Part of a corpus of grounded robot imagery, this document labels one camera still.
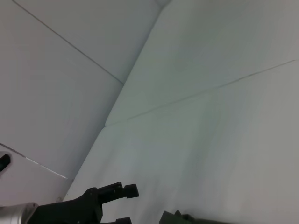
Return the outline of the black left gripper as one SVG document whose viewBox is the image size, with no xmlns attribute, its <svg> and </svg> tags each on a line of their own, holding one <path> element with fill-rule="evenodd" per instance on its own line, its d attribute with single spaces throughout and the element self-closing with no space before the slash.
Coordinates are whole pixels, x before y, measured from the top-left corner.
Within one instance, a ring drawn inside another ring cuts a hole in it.
<svg viewBox="0 0 299 224">
<path fill-rule="evenodd" d="M 98 189 L 91 188 L 76 199 L 38 206 L 28 223 L 99 224 L 103 216 L 100 203 L 135 197 L 139 197 L 136 184 L 123 187 L 121 182 L 117 182 Z M 131 224 L 131 219 L 119 218 L 114 224 Z"/>
</svg>

